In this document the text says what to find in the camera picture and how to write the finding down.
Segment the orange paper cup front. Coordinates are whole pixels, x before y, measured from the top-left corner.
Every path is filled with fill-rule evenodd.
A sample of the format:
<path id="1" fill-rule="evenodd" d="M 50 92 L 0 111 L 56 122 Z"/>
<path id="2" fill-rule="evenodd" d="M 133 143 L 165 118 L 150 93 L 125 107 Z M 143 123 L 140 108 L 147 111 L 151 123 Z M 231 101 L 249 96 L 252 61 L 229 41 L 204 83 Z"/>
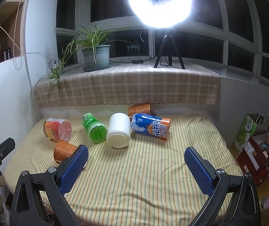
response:
<path id="1" fill-rule="evenodd" d="M 77 150 L 78 146 L 72 145 L 65 141 L 58 141 L 53 150 L 53 158 L 57 164 L 61 164 L 64 159 L 71 157 Z"/>

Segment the red cardboard box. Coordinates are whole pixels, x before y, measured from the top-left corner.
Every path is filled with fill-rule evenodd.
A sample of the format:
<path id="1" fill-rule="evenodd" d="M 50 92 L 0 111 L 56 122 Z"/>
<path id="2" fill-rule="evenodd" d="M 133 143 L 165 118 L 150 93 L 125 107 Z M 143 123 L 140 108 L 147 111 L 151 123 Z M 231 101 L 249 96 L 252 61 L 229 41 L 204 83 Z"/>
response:
<path id="1" fill-rule="evenodd" d="M 250 173 L 257 186 L 264 182 L 269 177 L 269 132 L 256 136 L 240 133 L 234 146 L 239 154 L 236 161 L 242 172 Z"/>

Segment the orange paper cup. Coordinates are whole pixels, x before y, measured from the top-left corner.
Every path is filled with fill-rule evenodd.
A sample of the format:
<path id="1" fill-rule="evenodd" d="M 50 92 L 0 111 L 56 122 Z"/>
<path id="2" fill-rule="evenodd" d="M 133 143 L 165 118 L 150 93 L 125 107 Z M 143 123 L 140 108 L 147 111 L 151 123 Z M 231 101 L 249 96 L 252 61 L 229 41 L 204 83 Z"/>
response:
<path id="1" fill-rule="evenodd" d="M 77 150 L 78 146 L 72 145 L 65 141 L 58 141 L 53 150 L 53 158 L 57 164 L 61 164 L 64 159 L 71 157 Z"/>
<path id="2" fill-rule="evenodd" d="M 143 104 L 138 106 L 133 106 L 128 108 L 128 116 L 132 117 L 134 114 L 143 113 L 143 114 L 151 114 L 151 106 L 150 104 Z"/>

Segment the blue Arctic Ocean cup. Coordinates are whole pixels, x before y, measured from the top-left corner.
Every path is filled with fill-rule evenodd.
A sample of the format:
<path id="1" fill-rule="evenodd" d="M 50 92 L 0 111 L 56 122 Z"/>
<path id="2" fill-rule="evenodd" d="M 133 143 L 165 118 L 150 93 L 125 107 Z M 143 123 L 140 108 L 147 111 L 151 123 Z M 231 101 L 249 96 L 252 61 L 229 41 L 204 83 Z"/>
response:
<path id="1" fill-rule="evenodd" d="M 144 113 L 136 113 L 130 122 L 131 128 L 136 134 L 152 136 L 162 140 L 167 140 L 171 119 L 156 117 Z"/>

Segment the brown plaid sill cloth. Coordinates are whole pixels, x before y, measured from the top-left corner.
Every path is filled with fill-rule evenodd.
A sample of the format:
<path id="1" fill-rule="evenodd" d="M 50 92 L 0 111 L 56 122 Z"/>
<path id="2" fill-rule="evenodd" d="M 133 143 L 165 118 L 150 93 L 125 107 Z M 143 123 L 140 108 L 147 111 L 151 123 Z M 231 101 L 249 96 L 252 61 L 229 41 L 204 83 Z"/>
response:
<path id="1" fill-rule="evenodd" d="M 41 79 L 33 88 L 40 108 L 61 106 L 216 103 L 220 77 L 196 64 L 185 69 L 152 63 L 113 63 L 110 68 L 84 72 L 73 69 L 59 81 Z"/>

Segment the potted spider plant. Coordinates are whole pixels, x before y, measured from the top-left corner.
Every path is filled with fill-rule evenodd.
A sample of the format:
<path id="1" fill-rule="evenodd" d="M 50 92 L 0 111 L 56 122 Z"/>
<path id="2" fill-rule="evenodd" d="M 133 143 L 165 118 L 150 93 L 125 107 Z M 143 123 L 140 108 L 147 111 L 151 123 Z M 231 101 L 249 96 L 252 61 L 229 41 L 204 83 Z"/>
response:
<path id="1" fill-rule="evenodd" d="M 109 66 L 109 43 L 108 36 L 114 33 L 114 30 L 100 30 L 100 26 L 82 27 L 81 30 L 73 37 L 72 41 L 62 49 L 63 56 L 57 61 L 57 67 L 50 66 L 50 73 L 41 78 L 48 78 L 51 85 L 57 84 L 61 89 L 61 75 L 65 72 L 66 62 L 76 57 L 81 51 L 84 56 L 84 64 L 86 70 L 96 70 L 98 67 Z"/>

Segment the green white cardboard box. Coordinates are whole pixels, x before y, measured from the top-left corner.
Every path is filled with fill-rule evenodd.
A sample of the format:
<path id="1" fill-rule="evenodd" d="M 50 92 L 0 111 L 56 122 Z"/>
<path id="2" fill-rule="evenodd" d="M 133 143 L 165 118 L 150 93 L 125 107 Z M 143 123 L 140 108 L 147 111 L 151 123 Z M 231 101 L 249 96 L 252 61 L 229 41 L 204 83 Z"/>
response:
<path id="1" fill-rule="evenodd" d="M 240 130 L 235 137 L 235 141 L 233 142 L 233 147 L 238 155 L 242 152 L 249 138 L 255 134 L 256 130 L 264 120 L 265 116 L 262 113 L 247 114 L 245 116 Z"/>

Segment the yellow striped table cloth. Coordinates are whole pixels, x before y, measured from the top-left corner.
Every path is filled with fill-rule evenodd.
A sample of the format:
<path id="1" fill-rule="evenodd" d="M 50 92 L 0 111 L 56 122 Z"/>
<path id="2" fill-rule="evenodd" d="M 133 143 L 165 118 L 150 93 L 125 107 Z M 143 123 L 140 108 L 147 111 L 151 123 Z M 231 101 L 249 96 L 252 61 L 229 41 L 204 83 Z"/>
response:
<path id="1" fill-rule="evenodd" d="M 184 162 L 194 147 L 213 167 L 240 176 L 232 154 L 205 115 L 171 116 L 167 140 L 132 133 L 114 149 L 93 143 L 80 117 L 69 117 L 72 145 L 84 144 L 89 160 L 66 194 L 84 225 L 189 225 L 207 200 Z"/>

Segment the black power strip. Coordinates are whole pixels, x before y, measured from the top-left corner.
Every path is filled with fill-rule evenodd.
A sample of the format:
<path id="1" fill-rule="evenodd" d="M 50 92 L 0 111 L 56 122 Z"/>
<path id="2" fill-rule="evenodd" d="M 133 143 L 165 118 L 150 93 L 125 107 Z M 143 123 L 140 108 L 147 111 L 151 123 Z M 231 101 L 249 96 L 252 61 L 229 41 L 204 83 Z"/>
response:
<path id="1" fill-rule="evenodd" d="M 142 64 L 144 63 L 143 60 L 132 60 L 132 64 Z"/>

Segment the white plastic cup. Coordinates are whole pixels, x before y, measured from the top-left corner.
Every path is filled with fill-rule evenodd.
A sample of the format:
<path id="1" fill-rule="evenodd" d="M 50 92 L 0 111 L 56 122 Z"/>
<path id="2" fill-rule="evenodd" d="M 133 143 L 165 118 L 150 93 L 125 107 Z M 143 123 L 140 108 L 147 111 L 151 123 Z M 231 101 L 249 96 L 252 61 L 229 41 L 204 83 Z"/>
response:
<path id="1" fill-rule="evenodd" d="M 107 143 L 113 148 L 125 148 L 130 143 L 130 118 L 124 113 L 115 113 L 109 118 Z"/>

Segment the orange paper cup back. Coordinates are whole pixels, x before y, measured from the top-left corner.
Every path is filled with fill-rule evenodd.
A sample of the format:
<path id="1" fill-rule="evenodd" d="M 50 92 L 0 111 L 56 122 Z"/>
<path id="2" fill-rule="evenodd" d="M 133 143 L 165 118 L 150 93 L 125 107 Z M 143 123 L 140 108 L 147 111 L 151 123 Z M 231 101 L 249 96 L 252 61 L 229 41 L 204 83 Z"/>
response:
<path id="1" fill-rule="evenodd" d="M 143 104 L 138 106 L 133 106 L 128 108 L 128 116 L 132 117 L 134 114 L 143 113 L 143 114 L 151 114 L 151 106 L 150 104 Z"/>

